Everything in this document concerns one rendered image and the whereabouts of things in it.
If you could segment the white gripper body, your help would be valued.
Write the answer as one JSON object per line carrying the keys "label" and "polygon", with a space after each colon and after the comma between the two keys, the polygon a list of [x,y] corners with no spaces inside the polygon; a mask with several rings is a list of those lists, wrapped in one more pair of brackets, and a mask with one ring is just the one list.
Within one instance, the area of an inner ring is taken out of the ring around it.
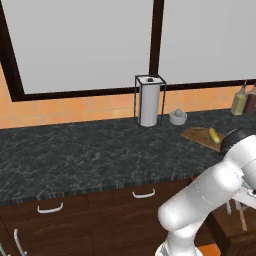
{"label": "white gripper body", "polygon": [[237,194],[237,199],[247,206],[256,206],[256,194],[253,193],[252,189],[242,187]]}

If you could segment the yellow-green cucumber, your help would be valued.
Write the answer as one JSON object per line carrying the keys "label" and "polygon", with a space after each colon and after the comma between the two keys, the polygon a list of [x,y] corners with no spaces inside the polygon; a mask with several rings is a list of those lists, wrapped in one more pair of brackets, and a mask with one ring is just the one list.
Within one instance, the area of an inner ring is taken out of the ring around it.
{"label": "yellow-green cucumber", "polygon": [[215,144],[220,143],[220,138],[214,128],[210,128],[208,131],[208,134],[209,134],[209,138],[211,139],[211,141],[213,143],[215,143]]}

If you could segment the wooden cutting board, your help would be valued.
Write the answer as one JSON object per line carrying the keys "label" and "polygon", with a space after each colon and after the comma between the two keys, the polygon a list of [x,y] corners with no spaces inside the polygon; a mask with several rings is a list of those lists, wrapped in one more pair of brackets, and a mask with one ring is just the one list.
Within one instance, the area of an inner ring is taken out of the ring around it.
{"label": "wooden cutting board", "polygon": [[211,141],[211,139],[209,138],[209,131],[210,128],[204,128],[204,127],[190,127],[188,129],[186,129],[181,136],[189,139],[193,142],[196,142],[200,145],[203,145],[209,149],[212,149],[216,152],[220,151],[220,145],[221,142],[224,138],[224,135],[221,133],[217,133],[219,138],[220,138],[220,143],[219,144],[215,144]]}

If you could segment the open dark wood drawer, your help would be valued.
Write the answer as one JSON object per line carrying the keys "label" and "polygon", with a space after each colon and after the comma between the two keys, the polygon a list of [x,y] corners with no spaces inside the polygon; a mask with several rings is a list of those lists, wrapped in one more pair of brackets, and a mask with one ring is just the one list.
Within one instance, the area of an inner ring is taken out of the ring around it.
{"label": "open dark wood drawer", "polygon": [[231,201],[231,214],[222,205],[211,212],[206,225],[220,250],[220,256],[256,256],[256,210],[244,212],[247,230],[242,229],[240,213]]}

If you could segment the dark red bottle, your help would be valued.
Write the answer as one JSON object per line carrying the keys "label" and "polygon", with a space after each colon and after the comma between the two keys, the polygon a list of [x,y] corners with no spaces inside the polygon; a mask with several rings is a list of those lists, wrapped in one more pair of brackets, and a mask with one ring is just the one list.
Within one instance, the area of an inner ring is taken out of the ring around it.
{"label": "dark red bottle", "polygon": [[256,83],[251,91],[248,92],[247,101],[244,107],[244,113],[249,115],[254,112],[256,106]]}

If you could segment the yellow oil bottle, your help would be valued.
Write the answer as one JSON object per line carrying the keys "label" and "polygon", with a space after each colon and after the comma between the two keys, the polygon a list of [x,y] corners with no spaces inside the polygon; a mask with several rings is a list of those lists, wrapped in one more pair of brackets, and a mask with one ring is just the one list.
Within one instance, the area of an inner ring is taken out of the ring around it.
{"label": "yellow oil bottle", "polygon": [[235,94],[231,106],[231,113],[235,116],[241,115],[243,113],[245,103],[247,100],[246,94],[247,83],[244,82],[241,89]]}

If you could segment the dark wood drawer front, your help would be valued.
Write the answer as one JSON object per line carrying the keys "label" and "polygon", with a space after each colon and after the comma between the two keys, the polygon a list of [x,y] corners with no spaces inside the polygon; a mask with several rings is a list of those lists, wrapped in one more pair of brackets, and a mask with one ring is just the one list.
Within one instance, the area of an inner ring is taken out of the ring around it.
{"label": "dark wood drawer front", "polygon": [[[51,214],[39,214],[37,212],[38,206],[40,206],[41,209],[51,209],[58,207],[61,202],[64,203],[64,206],[59,212]],[[0,216],[8,229],[21,229],[25,226],[56,223],[62,217],[67,217],[69,215],[76,216],[79,213],[84,213],[87,208],[87,198],[78,195],[1,206]]]}
{"label": "dark wood drawer front", "polygon": [[[111,217],[115,221],[121,222],[125,219],[144,215],[147,212],[155,213],[162,203],[166,202],[188,184],[189,180],[184,179],[110,190],[104,196],[106,199],[104,205],[110,211]],[[152,192],[153,188],[156,191],[153,197],[135,199],[132,195],[133,191],[136,194],[148,194]]]}

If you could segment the white citrus juicer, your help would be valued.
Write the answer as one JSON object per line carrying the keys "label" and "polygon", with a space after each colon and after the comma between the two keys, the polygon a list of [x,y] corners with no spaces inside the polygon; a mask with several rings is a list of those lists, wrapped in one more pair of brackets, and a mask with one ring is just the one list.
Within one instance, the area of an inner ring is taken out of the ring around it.
{"label": "white citrus juicer", "polygon": [[172,111],[170,114],[170,123],[173,125],[183,125],[187,120],[187,114],[180,108]]}

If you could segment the dark wood cupboard door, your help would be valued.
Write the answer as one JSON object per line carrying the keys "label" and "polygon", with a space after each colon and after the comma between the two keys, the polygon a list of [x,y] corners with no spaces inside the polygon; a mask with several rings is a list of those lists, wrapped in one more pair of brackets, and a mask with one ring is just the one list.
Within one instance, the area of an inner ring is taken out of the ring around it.
{"label": "dark wood cupboard door", "polygon": [[[14,229],[7,230],[16,246]],[[102,256],[97,236],[80,224],[25,226],[18,238],[28,256]]]}
{"label": "dark wood cupboard door", "polygon": [[111,228],[110,256],[155,256],[167,231],[157,218],[155,209],[123,215]]}

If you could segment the white paper towel roll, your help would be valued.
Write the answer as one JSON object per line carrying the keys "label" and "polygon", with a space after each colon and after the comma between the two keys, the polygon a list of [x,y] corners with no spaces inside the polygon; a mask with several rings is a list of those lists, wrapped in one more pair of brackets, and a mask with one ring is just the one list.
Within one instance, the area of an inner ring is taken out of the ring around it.
{"label": "white paper towel roll", "polygon": [[140,125],[152,127],[157,123],[158,104],[160,96],[160,79],[149,76],[140,76],[139,81],[142,83],[140,88],[141,96],[141,118]]}

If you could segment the dark framed window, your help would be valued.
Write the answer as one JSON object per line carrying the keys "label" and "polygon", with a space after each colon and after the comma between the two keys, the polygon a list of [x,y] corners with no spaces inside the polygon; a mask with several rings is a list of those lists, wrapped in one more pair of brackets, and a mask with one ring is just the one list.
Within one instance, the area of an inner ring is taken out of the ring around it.
{"label": "dark framed window", "polygon": [[256,83],[256,0],[0,0],[14,102]]}

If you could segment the wooden handled knife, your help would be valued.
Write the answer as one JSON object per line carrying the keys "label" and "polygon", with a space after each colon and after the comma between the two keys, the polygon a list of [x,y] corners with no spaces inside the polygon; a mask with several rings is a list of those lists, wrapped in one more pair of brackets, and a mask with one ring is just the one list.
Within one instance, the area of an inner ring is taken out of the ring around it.
{"label": "wooden handled knife", "polygon": [[236,209],[239,211],[239,217],[240,217],[240,222],[241,222],[242,230],[244,232],[246,232],[247,231],[247,225],[246,225],[246,221],[245,221],[242,205],[241,205],[241,203],[239,201],[235,201],[235,203],[236,203]]}

